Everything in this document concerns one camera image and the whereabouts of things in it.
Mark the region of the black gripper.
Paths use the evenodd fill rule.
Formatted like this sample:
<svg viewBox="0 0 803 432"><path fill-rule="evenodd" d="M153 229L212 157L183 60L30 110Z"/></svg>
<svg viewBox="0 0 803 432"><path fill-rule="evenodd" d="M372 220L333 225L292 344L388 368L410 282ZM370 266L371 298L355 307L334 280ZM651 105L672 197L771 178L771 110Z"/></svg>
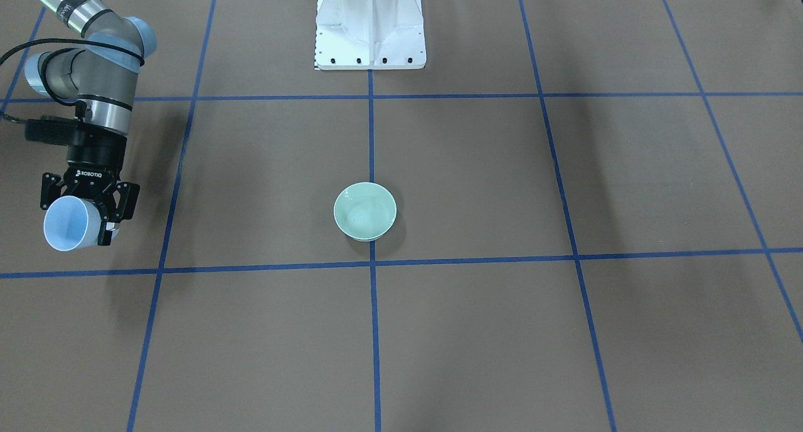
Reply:
<svg viewBox="0 0 803 432"><path fill-rule="evenodd" d="M80 126L82 143L65 146L68 168L63 175L42 175L40 208L63 196L91 201L101 215L100 245L110 246L122 221L133 218L141 187L123 181L120 173L128 137L99 126Z"/></svg>

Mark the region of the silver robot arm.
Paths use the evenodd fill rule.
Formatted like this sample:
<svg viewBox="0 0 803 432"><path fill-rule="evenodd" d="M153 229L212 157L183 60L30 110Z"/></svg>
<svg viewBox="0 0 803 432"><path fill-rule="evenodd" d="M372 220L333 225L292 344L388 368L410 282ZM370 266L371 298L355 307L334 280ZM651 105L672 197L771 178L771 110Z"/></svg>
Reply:
<svg viewBox="0 0 803 432"><path fill-rule="evenodd" d="M121 172L128 147L138 77L157 49L148 23L120 17L102 0L39 0L77 40L34 40L15 51L60 44L58 50L29 56L29 86L64 107L69 118L22 120L28 142L66 149L66 171L42 175L43 234L54 250L68 252L108 246L123 221L132 219L140 192Z"/></svg>

